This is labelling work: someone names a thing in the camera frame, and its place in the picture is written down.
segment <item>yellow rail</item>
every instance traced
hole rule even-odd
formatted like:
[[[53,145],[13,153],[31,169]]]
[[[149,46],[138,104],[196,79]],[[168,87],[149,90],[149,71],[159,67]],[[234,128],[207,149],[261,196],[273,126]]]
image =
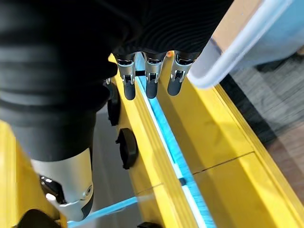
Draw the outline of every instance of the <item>yellow rail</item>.
[[[118,128],[132,129],[140,151],[130,177],[143,220],[164,228],[198,227],[138,85],[128,101],[120,76],[115,79],[122,101]]]
[[[52,218],[57,210],[45,199],[38,177],[21,151],[10,127],[0,121],[0,227],[16,225],[29,209],[40,209]]]
[[[186,79],[158,101],[219,228],[303,228],[304,209],[261,142],[220,86],[198,90]]]

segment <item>robotic arm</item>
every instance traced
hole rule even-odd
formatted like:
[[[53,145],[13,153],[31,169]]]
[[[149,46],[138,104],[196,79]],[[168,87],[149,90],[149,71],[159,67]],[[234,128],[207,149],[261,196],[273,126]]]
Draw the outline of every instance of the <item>robotic arm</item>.
[[[0,0],[0,119],[8,122],[50,201],[80,221],[93,204],[92,143],[103,86],[117,72],[135,97],[135,53],[145,56],[147,96],[165,54],[176,55],[176,95],[233,0]]]

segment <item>floor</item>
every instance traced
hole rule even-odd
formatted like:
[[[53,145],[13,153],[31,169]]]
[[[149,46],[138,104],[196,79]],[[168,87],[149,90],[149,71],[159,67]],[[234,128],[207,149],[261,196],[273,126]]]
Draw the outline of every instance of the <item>floor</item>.
[[[128,171],[123,169],[117,130],[110,125],[106,108],[97,113],[93,147],[94,202],[92,211],[134,196]],[[136,204],[103,216],[80,228],[135,228],[142,223]]]

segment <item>blue led strip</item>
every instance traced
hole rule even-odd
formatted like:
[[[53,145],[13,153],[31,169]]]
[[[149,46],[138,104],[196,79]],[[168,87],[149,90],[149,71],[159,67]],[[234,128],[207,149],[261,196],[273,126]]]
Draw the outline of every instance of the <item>blue led strip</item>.
[[[67,222],[67,227],[68,228],[75,228],[75,227],[82,226],[82,225],[87,224],[91,221],[94,221],[95,219],[100,218],[102,216],[113,214],[113,213],[119,212],[121,210],[124,210],[126,207],[128,207],[130,205],[133,205],[135,203],[137,203],[137,198],[136,197],[132,197],[132,198],[123,200],[123,201],[118,202],[116,204],[113,204],[109,207],[102,208],[102,209],[97,210],[93,213],[90,213],[86,217],[86,219],[84,219],[80,222],[69,221],[69,222]]]
[[[135,65],[136,65],[136,70],[144,69],[144,59],[141,55],[137,56]],[[144,76],[138,77],[136,82],[139,82],[141,92],[142,92],[143,96],[145,96],[146,78]],[[203,218],[205,226],[207,228],[215,228],[216,225],[210,215],[208,207],[200,193],[200,190],[186,163],[186,160],[180,150],[180,147],[178,146],[178,143],[174,137],[174,134],[167,122],[167,119],[162,111],[162,108],[161,108],[157,98],[148,99],[148,100],[149,100],[150,106],[152,108],[153,114],[155,116],[155,119],[161,130],[161,133],[164,137],[165,143],[167,144],[167,147],[169,149],[172,160],[176,164],[175,166],[177,166],[179,168],[179,172],[182,175],[181,177],[183,177],[186,180],[186,185],[189,188],[190,194],[193,197],[194,202],[199,210],[199,213]]]

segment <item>yellow track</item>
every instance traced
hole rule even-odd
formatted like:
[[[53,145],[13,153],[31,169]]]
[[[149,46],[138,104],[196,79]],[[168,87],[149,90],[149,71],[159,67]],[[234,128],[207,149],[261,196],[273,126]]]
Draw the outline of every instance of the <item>yellow track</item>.
[[[185,80],[169,96],[166,61],[157,98],[217,226],[304,227],[301,202],[221,86]]]

